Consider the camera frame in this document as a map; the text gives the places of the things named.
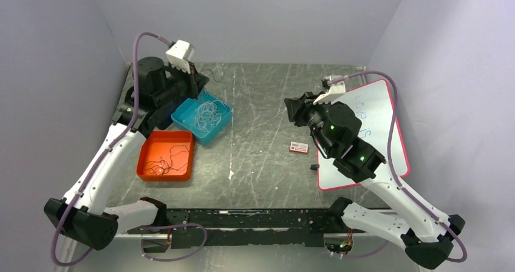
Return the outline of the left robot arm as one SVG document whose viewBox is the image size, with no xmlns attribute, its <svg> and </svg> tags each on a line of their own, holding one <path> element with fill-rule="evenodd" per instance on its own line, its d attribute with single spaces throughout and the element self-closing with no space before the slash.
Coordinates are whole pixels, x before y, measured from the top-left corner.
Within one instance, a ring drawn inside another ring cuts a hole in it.
<svg viewBox="0 0 515 272">
<path fill-rule="evenodd" d="M 143 197 L 108 207 L 107 199 L 129 154 L 170 119 L 172 108 L 197 98 L 209 78 L 186 60 L 150 56 L 132 63 L 133 87 L 117 108 L 100 149 L 76 183 L 60 199 L 48 199 L 44 213 L 65 236 L 93 250 L 107 247 L 118 233 L 147 227 L 160 233 L 168 225 L 166 205 Z"/>
</svg>

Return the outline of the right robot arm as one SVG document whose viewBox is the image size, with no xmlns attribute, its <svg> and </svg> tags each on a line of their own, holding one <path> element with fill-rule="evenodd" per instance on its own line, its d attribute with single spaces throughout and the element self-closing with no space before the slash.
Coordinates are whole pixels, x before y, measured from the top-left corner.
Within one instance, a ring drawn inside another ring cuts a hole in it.
<svg viewBox="0 0 515 272">
<path fill-rule="evenodd" d="M 286 98 L 288 120 L 308 127 L 322 156 L 343 176 L 373 192 L 396 212 L 389 216 L 339 198 L 329 208 L 328 225 L 336 232 L 361 230 L 401 248 L 417 265 L 433 270 L 445 261 L 461 263 L 468 252 L 459 238 L 465 221 L 439 211 L 394 173 L 390 158 L 359 138 L 362 122 L 342 102 L 319 104 L 321 94 Z"/>
</svg>

